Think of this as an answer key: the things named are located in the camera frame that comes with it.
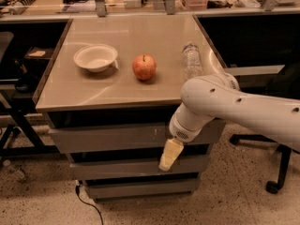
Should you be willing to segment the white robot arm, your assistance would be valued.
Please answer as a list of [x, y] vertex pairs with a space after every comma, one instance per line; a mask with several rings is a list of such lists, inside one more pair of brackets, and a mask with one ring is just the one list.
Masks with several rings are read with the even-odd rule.
[[251, 129], [277, 143], [300, 150], [300, 102], [243, 93], [228, 73], [195, 77], [184, 83], [181, 105], [169, 124], [159, 168], [168, 171], [184, 148], [215, 118]]

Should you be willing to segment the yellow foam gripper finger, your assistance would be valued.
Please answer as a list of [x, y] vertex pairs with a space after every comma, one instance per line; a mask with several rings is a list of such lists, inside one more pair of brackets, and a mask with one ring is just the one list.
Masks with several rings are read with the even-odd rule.
[[168, 139], [164, 145], [158, 167], [162, 171], [168, 171], [184, 149], [182, 142], [176, 139]]

